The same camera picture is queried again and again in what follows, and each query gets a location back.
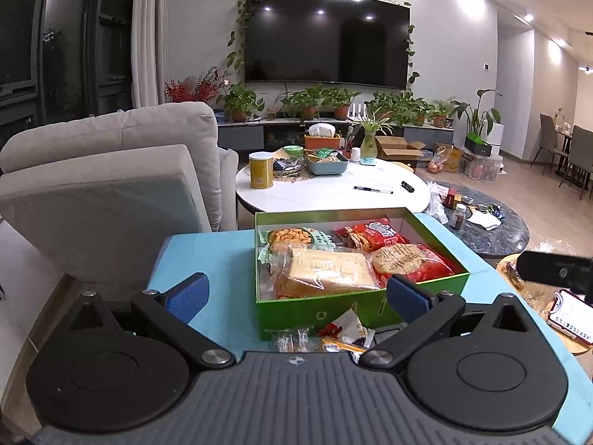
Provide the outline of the bread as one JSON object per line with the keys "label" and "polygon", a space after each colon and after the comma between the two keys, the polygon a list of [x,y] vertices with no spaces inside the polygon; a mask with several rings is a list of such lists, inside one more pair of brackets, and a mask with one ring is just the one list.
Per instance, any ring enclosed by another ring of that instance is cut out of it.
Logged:
{"label": "bread", "polygon": [[288,245],[271,255],[269,271],[279,299],[307,299],[380,288],[370,256],[342,247],[320,250]]}

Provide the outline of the red yellow crayfish snack bag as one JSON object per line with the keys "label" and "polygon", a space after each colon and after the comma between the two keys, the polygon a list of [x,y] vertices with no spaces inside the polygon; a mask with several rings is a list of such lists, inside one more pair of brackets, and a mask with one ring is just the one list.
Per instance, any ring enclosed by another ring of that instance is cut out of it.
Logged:
{"label": "red yellow crayfish snack bag", "polygon": [[318,331],[318,336],[337,340],[346,345],[368,349],[373,343],[375,330],[364,326],[353,309],[348,309],[337,319]]}

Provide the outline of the round flatbread red package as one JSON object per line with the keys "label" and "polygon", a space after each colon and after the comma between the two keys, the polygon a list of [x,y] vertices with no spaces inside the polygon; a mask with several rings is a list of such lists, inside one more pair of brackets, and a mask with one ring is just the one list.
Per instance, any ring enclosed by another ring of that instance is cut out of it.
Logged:
{"label": "round flatbread red package", "polygon": [[458,272],[454,264],[423,244],[397,243],[384,246],[371,254],[371,263],[383,288],[395,274],[420,283],[453,276]]}

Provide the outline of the dark marble round table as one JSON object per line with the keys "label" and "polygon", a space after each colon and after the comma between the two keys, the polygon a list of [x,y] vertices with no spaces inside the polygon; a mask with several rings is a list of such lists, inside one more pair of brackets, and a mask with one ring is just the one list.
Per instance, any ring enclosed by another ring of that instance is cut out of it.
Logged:
{"label": "dark marble round table", "polygon": [[[431,180],[426,184],[432,201],[425,213],[452,231],[480,257],[500,260],[527,248],[530,231],[511,207],[482,191],[458,184]],[[449,226],[449,219],[458,203],[466,205],[466,219],[460,230],[454,230]]]}

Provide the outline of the glass jar with white lid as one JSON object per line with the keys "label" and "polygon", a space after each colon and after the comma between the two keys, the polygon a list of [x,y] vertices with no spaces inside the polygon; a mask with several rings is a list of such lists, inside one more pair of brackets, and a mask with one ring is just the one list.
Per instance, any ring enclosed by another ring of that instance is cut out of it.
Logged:
{"label": "glass jar with white lid", "polygon": [[454,230],[460,230],[466,219],[466,205],[458,203],[449,219],[449,226]]}

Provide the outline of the green cardboard box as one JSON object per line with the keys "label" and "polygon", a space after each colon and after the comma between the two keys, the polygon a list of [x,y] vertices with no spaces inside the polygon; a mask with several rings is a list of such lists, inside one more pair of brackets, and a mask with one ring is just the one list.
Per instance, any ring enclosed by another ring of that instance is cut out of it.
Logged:
{"label": "green cardboard box", "polygon": [[387,302],[392,274],[434,293],[460,293],[469,277],[406,208],[259,212],[254,257],[263,339],[281,330],[320,330],[347,310],[371,329],[399,323]]}

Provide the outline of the small black remote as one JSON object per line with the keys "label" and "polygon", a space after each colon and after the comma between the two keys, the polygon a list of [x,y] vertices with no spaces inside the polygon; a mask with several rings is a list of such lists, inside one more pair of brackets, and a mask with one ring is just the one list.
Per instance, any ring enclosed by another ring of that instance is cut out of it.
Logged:
{"label": "small black remote", "polygon": [[401,187],[404,188],[409,193],[414,193],[415,189],[405,181],[402,181]]}

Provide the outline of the green cracker snack bag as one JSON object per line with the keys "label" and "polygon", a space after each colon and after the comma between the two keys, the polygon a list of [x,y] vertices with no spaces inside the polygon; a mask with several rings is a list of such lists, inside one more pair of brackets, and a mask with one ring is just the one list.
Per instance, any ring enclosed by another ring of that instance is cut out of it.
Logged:
{"label": "green cracker snack bag", "polygon": [[284,249],[288,245],[309,247],[320,250],[335,250],[337,244],[326,232],[309,227],[291,227],[274,229],[259,234],[260,242],[264,244],[258,254],[260,262],[267,262],[274,252]]}

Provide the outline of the grey sofa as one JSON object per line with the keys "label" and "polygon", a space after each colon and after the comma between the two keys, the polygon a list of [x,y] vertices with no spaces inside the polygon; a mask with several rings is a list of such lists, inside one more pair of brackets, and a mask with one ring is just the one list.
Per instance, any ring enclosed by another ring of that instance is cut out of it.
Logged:
{"label": "grey sofa", "polygon": [[2,148],[1,214],[81,281],[144,284],[168,237],[235,229],[237,170],[204,102],[52,123]]}

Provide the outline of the white round table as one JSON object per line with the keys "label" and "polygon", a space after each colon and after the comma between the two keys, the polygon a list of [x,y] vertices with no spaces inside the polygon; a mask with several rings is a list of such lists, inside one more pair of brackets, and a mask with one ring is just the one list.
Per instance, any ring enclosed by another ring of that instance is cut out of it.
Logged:
{"label": "white round table", "polygon": [[[415,192],[402,188],[402,181]],[[391,190],[394,194],[358,191],[354,186]],[[373,166],[350,163],[339,176],[276,181],[268,189],[251,188],[249,171],[243,168],[236,175],[235,190],[244,208],[268,213],[380,208],[406,208],[420,213],[430,201],[430,192],[422,179],[395,162],[381,160]]]}

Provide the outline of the grey dining chair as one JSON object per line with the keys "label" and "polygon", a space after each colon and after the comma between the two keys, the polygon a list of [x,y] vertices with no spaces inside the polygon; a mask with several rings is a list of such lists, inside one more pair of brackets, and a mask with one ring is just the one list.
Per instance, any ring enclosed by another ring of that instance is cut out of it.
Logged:
{"label": "grey dining chair", "polygon": [[553,166],[556,156],[559,156],[561,159],[566,159],[568,157],[568,154],[558,146],[558,133],[553,118],[551,116],[545,115],[544,113],[541,113],[540,124],[541,133],[539,149],[537,150],[537,153],[531,163],[531,166],[535,164],[541,152],[545,151],[549,157],[549,159],[544,163],[543,167],[543,174],[545,174],[547,167]]}

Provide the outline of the black pen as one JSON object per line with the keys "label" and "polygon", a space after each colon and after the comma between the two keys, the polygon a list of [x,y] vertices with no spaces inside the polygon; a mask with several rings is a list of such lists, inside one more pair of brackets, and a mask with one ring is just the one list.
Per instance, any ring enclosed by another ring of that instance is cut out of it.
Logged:
{"label": "black pen", "polygon": [[388,194],[388,195],[393,195],[394,194],[394,191],[391,191],[391,190],[375,189],[375,188],[365,187],[365,186],[354,186],[354,190],[364,191],[364,192],[374,192],[374,193]]}

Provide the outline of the brown cardboard box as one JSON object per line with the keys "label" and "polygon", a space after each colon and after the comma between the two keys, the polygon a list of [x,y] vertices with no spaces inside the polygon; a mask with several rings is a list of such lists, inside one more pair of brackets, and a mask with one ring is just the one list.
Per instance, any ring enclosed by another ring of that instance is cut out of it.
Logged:
{"label": "brown cardboard box", "polygon": [[377,136],[378,156],[386,161],[417,161],[423,157],[425,144],[408,143],[403,137]]}

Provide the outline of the yellow cylindrical can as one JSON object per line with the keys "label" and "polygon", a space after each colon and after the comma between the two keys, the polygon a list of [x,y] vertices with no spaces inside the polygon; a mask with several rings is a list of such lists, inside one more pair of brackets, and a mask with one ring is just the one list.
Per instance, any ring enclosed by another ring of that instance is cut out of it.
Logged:
{"label": "yellow cylindrical can", "polygon": [[274,155],[270,152],[254,152],[249,155],[250,187],[268,189],[274,185]]}

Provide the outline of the glass vase with plant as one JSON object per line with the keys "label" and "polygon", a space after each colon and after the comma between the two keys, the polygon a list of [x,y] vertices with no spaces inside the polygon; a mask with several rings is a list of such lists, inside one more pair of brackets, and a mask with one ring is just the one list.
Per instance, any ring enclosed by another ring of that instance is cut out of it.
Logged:
{"label": "glass vase with plant", "polygon": [[375,159],[378,156],[376,137],[393,136],[393,123],[390,122],[390,113],[377,111],[367,116],[359,116],[354,123],[363,131],[364,137],[360,146],[361,159]]}

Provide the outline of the blue snack tray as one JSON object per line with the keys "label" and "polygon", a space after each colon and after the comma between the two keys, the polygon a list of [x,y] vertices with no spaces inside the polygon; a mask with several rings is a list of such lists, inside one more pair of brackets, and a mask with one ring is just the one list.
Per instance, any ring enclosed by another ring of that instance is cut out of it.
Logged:
{"label": "blue snack tray", "polygon": [[324,159],[309,154],[305,157],[305,164],[315,176],[339,176],[347,170],[349,161],[340,153],[331,154]]}

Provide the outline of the orange tissue box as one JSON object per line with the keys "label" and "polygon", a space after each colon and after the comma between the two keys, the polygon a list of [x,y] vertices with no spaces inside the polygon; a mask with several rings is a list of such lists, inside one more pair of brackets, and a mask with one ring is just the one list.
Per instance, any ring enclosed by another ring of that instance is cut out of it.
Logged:
{"label": "orange tissue box", "polygon": [[342,147],[342,138],[336,137],[315,137],[305,135],[305,148],[307,150],[332,149],[340,150]]}

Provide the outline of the red berry flower arrangement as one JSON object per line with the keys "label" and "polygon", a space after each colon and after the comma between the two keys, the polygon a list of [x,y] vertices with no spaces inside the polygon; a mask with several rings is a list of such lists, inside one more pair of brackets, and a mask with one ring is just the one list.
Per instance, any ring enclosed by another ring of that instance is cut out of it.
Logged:
{"label": "red berry flower arrangement", "polygon": [[210,102],[217,98],[227,82],[227,73],[212,66],[199,76],[169,80],[165,83],[165,97],[171,102]]}

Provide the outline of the white curtain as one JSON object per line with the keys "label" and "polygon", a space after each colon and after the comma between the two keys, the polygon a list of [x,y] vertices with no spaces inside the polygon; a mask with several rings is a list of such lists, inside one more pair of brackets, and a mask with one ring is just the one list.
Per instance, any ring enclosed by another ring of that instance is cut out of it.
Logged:
{"label": "white curtain", "polygon": [[133,0],[131,58],[135,108],[165,100],[168,0]]}

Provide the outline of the black television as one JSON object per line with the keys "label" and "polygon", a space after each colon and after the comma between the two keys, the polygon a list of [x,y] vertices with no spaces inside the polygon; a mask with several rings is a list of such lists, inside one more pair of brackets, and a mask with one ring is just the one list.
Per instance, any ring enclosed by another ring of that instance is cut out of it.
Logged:
{"label": "black television", "polygon": [[246,13],[246,82],[407,87],[407,6],[378,0],[246,0]]}

